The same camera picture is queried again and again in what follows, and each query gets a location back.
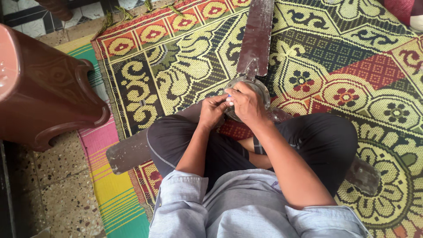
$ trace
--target man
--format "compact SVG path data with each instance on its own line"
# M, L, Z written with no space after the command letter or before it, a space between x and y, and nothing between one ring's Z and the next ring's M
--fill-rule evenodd
M197 125L172 115L149 128L164 177L150 237L366 237L333 199L357 149L352 123L316 113L274 125L247 84L225 92L203 101ZM231 105L254 137L211 131Z

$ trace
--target black pants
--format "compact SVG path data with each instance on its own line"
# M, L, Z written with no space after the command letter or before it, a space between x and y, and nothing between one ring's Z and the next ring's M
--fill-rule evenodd
M176 168L196 127L197 124L182 116L171 115L160 118L148 129L151 158L162 177ZM292 118L276 127L334 196L357 150L353 124L332 114L314 113ZM256 154L266 154L257 138L253 140ZM248 159L248 151L240 143L212 131L204 171L204 177L209 178L207 191L227 172L256 169Z

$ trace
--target striped mat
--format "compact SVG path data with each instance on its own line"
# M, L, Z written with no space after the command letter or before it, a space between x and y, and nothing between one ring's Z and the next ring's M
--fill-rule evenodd
M93 63L95 70L88 73L88 80L94 91L108 103L108 96L90 43L92 37L92 35L86 36L57 46L56 49ZM128 173L114 175L106 158L106 150L119 142L113 116L103 126L79 130L78 134L90 168L107 237L147 237L149 231L147 216L138 202Z

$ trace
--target light blue shirt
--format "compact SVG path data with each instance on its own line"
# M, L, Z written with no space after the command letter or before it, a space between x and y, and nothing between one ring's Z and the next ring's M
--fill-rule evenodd
M367 237L345 206L288 206L274 172L232 171L206 194L208 178L174 170L162 181L149 237Z

